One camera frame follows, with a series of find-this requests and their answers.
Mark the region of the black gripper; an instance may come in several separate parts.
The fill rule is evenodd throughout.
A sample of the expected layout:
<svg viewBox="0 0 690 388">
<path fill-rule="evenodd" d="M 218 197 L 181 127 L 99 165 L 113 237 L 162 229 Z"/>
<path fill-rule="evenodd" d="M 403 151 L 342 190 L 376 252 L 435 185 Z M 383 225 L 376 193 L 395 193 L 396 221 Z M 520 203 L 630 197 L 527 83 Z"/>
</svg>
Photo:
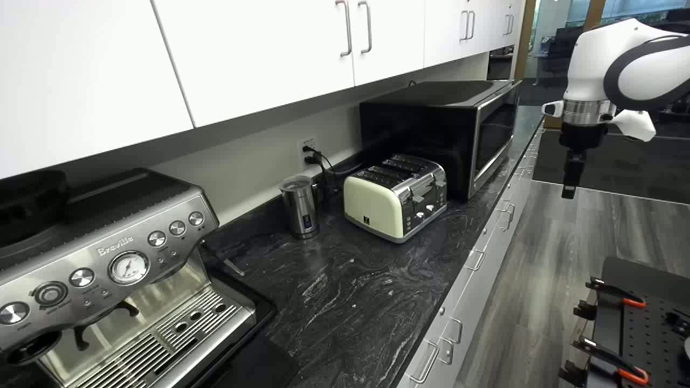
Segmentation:
<svg viewBox="0 0 690 388">
<path fill-rule="evenodd" d="M 598 148 L 609 133 L 606 125 L 595 125 L 595 127 L 579 127 L 579 125 L 570 125 L 565 123 L 560 127 L 559 142 L 568 148 L 565 158 L 565 179 L 562 179 L 562 193 L 560 198 L 573 198 L 575 190 L 582 179 L 582 165 L 587 159 L 588 148 Z"/>
</svg>

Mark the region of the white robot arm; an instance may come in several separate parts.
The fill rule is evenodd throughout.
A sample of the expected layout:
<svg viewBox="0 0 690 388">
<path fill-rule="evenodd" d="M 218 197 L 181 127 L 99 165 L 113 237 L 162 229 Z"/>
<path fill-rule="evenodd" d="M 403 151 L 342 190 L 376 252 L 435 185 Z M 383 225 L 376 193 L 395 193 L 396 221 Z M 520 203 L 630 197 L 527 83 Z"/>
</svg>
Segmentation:
<svg viewBox="0 0 690 388">
<path fill-rule="evenodd" d="M 641 142 L 657 133 L 653 111 L 690 91 L 690 34 L 642 24 L 633 18 L 585 31 L 573 46 L 568 87 L 542 113 L 560 121 L 568 148 L 562 198 L 579 185 L 587 151 L 602 145 L 611 127 Z"/>
</svg>

